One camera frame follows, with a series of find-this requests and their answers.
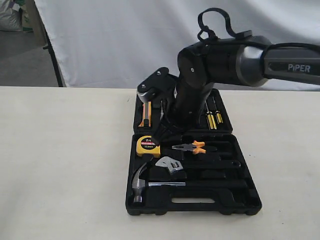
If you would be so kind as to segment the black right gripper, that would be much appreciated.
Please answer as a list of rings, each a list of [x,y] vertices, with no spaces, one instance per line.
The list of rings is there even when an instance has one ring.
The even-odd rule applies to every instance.
[[[214,83],[209,82],[195,88],[186,80],[178,81],[174,99],[164,112],[159,126],[152,134],[152,142],[160,145],[168,138],[194,129],[204,109],[205,101],[213,89]]]

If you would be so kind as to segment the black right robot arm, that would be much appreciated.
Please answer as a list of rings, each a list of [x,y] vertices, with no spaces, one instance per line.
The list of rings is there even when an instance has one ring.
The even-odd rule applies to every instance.
[[[219,39],[215,36],[183,48],[179,75],[166,67],[145,81],[141,95],[164,96],[167,104],[152,140],[193,129],[213,85],[260,87],[270,79],[309,85],[320,83],[320,48],[308,43],[272,44],[263,36]]]

